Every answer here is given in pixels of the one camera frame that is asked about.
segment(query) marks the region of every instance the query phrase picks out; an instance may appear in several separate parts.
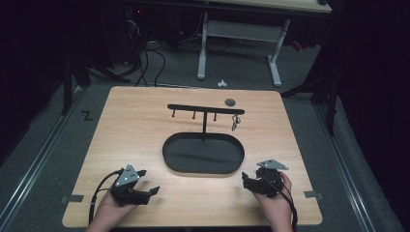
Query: gray carpet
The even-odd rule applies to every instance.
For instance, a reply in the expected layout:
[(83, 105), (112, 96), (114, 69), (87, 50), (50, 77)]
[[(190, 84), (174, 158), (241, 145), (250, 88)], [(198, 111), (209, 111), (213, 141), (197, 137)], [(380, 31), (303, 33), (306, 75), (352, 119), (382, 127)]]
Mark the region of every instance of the gray carpet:
[[(308, 48), (301, 52), (285, 46), (278, 58), (278, 69), (282, 77), (282, 87), (275, 88), (270, 77), (269, 67), (264, 55), (269, 51), (269, 44), (256, 49), (255, 54), (244, 47), (223, 45), (211, 47), (208, 53), (207, 76), (205, 80), (196, 79), (198, 47), (180, 49), (164, 45), (158, 50), (166, 59), (165, 68), (158, 78), (159, 84), (184, 85), (202, 88), (219, 88), (222, 79), (228, 89), (276, 90), (286, 91), (301, 84), (311, 67), (320, 47)], [(149, 83), (162, 66), (162, 58), (154, 52), (148, 52), (149, 66), (145, 74)], [(133, 85), (140, 72), (129, 76)], [(73, 191), (78, 172), (81, 168), (94, 130), (99, 121), (109, 89), (119, 85), (107, 79), (93, 78), (93, 84), (83, 92), (50, 150), (49, 158), (34, 185), (26, 196), (7, 231), (83, 231), (83, 228), (65, 228), (62, 217), (67, 204), (61, 203), (63, 196)], [(363, 231), (354, 208), (350, 203), (345, 186), (334, 156), (335, 148), (323, 130), (317, 106), (312, 106), (306, 94), (284, 99), (292, 129), (307, 167), (313, 189), (323, 195), (318, 204), (323, 222), (317, 226), (299, 226), (299, 231)], [(1, 167), (2, 191), (0, 206), (4, 208), (13, 196), (18, 183), (30, 167), (37, 153), (42, 149), (53, 126), (60, 119), (62, 110), (62, 88), (52, 101), (33, 121), (30, 130), (21, 140), (15, 152)], [(91, 121), (84, 120), (89, 111)], [(403, 231), (394, 213), (389, 207), (383, 192), (377, 185), (366, 161), (356, 144), (353, 132), (345, 118), (342, 105), (338, 102), (335, 120), (334, 140), (343, 159), (355, 180), (358, 191), (371, 216), (376, 231)], [(133, 231), (184, 231), (186, 228), (134, 229)], [(267, 227), (257, 228), (191, 228), (192, 231), (269, 231)]]

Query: white object on floor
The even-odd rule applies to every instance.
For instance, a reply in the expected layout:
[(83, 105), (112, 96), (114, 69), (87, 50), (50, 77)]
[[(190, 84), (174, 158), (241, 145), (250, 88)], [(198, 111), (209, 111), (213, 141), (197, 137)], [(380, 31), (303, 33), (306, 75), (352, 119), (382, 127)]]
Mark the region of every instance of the white object on floor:
[(219, 87), (226, 87), (228, 84), (225, 83), (225, 81), (221, 80), (220, 83), (218, 83)]

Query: round black object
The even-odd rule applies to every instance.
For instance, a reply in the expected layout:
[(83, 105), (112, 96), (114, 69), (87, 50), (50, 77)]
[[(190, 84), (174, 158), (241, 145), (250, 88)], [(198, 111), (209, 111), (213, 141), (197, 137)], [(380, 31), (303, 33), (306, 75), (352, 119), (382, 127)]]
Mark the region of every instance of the round black object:
[(227, 106), (235, 106), (236, 102), (233, 99), (227, 99), (227, 100), (225, 100), (225, 104)]
[(229, 134), (180, 132), (166, 139), (162, 154), (166, 165), (177, 172), (229, 174), (241, 166), (245, 151)]

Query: finger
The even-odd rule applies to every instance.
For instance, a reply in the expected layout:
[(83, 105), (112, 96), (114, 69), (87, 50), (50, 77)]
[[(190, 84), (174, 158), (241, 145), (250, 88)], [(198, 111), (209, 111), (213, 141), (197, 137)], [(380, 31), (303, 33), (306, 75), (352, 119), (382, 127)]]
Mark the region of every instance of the finger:
[(290, 181), (289, 177), (286, 176), (283, 172), (280, 172), (280, 176), (283, 180), (283, 184), (289, 189), (292, 189), (292, 182)]

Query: desk leg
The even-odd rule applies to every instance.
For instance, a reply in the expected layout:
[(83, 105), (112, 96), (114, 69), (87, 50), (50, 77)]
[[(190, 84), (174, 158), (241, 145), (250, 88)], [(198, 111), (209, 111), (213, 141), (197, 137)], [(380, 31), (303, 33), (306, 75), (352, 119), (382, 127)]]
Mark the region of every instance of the desk leg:
[(202, 26), (202, 46), (201, 53), (199, 54), (199, 64), (198, 64), (198, 79), (205, 78), (206, 69), (206, 39), (208, 34), (208, 14), (204, 13), (204, 22)]
[(286, 36), (287, 28), (289, 27), (290, 20), (287, 19), (284, 21), (283, 26), (280, 30), (279, 37), (278, 37), (278, 42), (277, 42), (277, 47), (275, 49), (275, 52), (273, 55), (268, 56), (268, 61), (269, 61), (269, 67), (271, 68), (271, 75), (272, 79), (274, 80), (274, 85), (276, 87), (281, 86), (281, 81), (280, 81), (280, 76), (278, 73), (278, 67), (277, 67), (277, 58), (280, 52), (280, 48), (283, 44), (284, 37)]

